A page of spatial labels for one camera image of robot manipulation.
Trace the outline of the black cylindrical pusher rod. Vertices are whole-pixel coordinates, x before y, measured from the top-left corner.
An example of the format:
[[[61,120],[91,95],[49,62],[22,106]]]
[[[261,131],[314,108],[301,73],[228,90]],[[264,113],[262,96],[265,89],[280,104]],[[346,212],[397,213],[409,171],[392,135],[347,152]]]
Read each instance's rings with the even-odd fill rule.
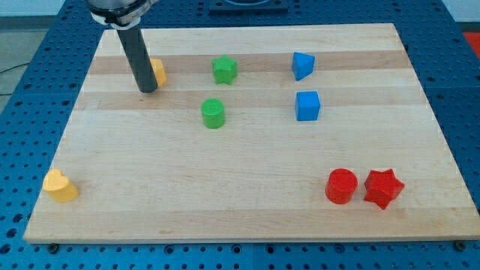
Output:
[[[155,72],[138,25],[117,31],[136,85],[142,93],[152,93],[158,88]]]

